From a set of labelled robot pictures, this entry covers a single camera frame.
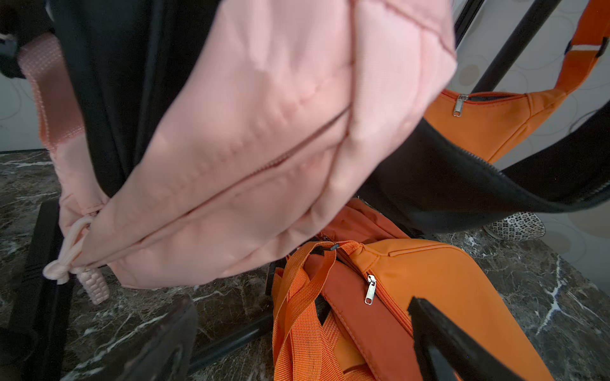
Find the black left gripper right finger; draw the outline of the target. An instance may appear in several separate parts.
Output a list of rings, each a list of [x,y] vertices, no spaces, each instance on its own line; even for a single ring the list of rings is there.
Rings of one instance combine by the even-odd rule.
[[[520,380],[425,298],[408,306],[424,380]]]

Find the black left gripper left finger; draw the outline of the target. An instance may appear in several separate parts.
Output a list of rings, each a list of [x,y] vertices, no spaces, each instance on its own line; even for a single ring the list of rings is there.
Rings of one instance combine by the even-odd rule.
[[[89,380],[185,380],[192,357],[198,314],[190,298],[173,309],[113,363]]]

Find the orange backpack bottom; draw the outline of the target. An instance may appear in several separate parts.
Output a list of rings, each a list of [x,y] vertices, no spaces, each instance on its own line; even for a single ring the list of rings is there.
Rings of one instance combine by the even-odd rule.
[[[411,238],[353,199],[276,269],[277,380],[424,380],[408,306],[425,298],[520,380],[551,373],[461,249]]]

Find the orange sling bag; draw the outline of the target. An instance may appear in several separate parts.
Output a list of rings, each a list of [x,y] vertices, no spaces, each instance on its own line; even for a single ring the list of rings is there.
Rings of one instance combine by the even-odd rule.
[[[590,1],[568,44],[554,88],[526,94],[444,90],[424,119],[444,138],[495,163],[528,138],[578,90],[609,41],[609,2]]]

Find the pink sling bag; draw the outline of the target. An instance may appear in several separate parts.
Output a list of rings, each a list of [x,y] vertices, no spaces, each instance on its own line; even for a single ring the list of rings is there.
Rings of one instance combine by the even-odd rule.
[[[449,1],[216,1],[202,51],[142,160],[98,185],[60,41],[17,64],[61,185],[44,277],[108,298],[197,286],[288,254],[416,128],[457,67]]]

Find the dark grey clothes rack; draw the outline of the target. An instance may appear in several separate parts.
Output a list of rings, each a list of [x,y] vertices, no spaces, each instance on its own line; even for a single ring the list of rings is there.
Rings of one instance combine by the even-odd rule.
[[[58,219],[57,219],[54,227],[52,228],[52,233],[55,235],[62,234],[64,237],[64,234],[63,234],[63,232],[60,228],[60,224],[59,224],[60,201],[56,205],[55,211],[57,213]],[[325,225],[318,233],[316,233],[316,235],[308,238],[306,241],[303,241],[300,245],[295,247],[295,249],[292,249],[291,252],[289,252],[288,254],[286,254],[282,257],[287,260],[290,257],[290,255],[292,255],[295,252],[295,250],[297,250],[303,244],[306,244],[310,241],[316,241],[318,239],[321,231],[325,227],[327,227],[335,219],[335,217],[327,225]],[[44,255],[43,260],[41,261],[40,269],[38,271],[36,271],[33,274],[24,274],[24,276],[22,276],[22,282],[21,282],[20,289],[19,289],[18,300],[14,306],[14,314],[16,317],[18,317],[18,318],[24,317],[26,308],[33,309],[33,316],[35,318],[45,317],[45,318],[53,319],[57,316],[56,309],[57,309],[58,301],[63,298],[64,292],[66,290],[68,290],[68,288],[71,285],[71,282],[73,280],[78,280],[76,277],[71,277],[71,279],[68,282],[66,282],[65,284],[59,284],[58,282],[56,282],[54,280],[46,279],[44,277],[44,274],[43,274],[44,267],[47,264],[49,264],[52,260],[55,260],[58,257],[61,248],[57,252],[54,252],[54,253],[47,252]]]

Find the patterned round ball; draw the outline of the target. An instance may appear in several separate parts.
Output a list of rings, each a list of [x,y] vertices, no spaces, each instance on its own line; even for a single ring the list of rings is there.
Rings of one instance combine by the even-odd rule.
[[[483,230],[503,241],[530,241],[546,233],[543,221],[534,213],[519,212],[500,221],[485,225]]]

